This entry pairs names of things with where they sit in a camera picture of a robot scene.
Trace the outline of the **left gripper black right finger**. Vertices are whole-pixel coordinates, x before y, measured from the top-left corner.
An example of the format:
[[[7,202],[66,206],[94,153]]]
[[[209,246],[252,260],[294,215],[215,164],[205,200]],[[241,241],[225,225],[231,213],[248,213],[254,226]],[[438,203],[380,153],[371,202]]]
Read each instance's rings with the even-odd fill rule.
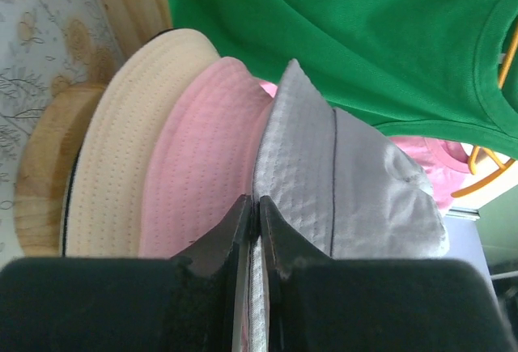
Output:
[[[271,351],[514,351],[485,280],[456,259],[335,260],[259,202]]]

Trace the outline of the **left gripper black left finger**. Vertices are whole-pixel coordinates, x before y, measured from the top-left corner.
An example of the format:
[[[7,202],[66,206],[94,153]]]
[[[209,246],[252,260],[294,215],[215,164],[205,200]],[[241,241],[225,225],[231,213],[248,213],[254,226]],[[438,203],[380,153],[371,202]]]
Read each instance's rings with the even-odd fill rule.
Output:
[[[36,258],[1,272],[4,351],[240,351],[252,202],[174,257]]]

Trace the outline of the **grey bucket hat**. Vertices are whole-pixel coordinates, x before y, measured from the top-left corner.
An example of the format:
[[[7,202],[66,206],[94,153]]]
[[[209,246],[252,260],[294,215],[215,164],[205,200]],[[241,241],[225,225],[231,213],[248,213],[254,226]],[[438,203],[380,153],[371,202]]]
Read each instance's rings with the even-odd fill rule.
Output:
[[[270,197],[334,259],[437,258],[449,248],[424,170],[375,128],[330,106],[296,60],[262,135],[253,195]]]

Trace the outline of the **pink bucket hat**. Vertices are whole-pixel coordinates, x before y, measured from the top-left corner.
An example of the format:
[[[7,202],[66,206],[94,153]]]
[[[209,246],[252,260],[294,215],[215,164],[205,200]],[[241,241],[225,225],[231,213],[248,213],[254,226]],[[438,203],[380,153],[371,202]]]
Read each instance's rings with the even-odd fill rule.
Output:
[[[246,347],[253,169],[272,98],[224,57],[189,85],[153,150],[142,196],[139,255],[172,284],[162,351]]]

